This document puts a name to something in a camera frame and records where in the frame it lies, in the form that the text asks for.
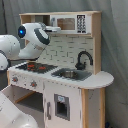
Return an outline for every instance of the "oven window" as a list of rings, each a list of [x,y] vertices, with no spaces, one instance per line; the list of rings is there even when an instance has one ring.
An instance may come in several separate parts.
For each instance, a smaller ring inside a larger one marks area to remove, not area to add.
[[[59,18],[57,19],[57,24],[61,30],[75,30],[74,18]]]

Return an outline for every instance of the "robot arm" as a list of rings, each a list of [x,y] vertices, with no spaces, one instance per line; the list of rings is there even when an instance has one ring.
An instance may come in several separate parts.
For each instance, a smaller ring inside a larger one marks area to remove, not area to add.
[[[18,29],[18,36],[29,43],[20,50],[20,43],[12,35],[0,36],[0,72],[9,67],[9,60],[38,59],[45,47],[50,43],[46,32],[60,32],[59,27],[45,26],[43,23],[26,23]]]
[[[0,92],[0,128],[38,128],[35,119],[20,111]]]

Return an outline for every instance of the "gray wall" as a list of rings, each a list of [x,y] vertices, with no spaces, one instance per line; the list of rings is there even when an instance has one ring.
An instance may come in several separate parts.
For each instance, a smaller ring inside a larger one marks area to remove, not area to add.
[[[17,35],[19,13],[102,11],[102,70],[115,81],[106,88],[106,120],[128,127],[128,1],[127,0],[4,0],[8,33]]]
[[[2,1],[0,1],[0,35],[6,34],[5,21],[4,21],[4,10]],[[0,90],[7,85],[7,73],[0,74]]]

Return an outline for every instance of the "blue robot eye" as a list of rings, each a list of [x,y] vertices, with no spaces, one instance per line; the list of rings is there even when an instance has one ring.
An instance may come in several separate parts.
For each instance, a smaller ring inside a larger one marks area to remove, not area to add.
[[[26,35],[26,29],[24,26],[18,28],[18,35],[20,38],[23,38]]]
[[[22,33],[23,33],[23,31],[22,31],[22,30],[20,30],[20,33],[22,34]]]

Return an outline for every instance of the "control knob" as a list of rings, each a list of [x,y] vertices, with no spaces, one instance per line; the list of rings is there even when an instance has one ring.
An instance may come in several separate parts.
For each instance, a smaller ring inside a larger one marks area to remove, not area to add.
[[[12,81],[17,82],[18,81],[18,78],[17,77],[13,77],[12,78]]]
[[[37,84],[36,84],[36,82],[35,81],[33,81],[32,83],[31,83],[31,85],[30,86],[32,86],[32,87],[36,87],[37,86]]]

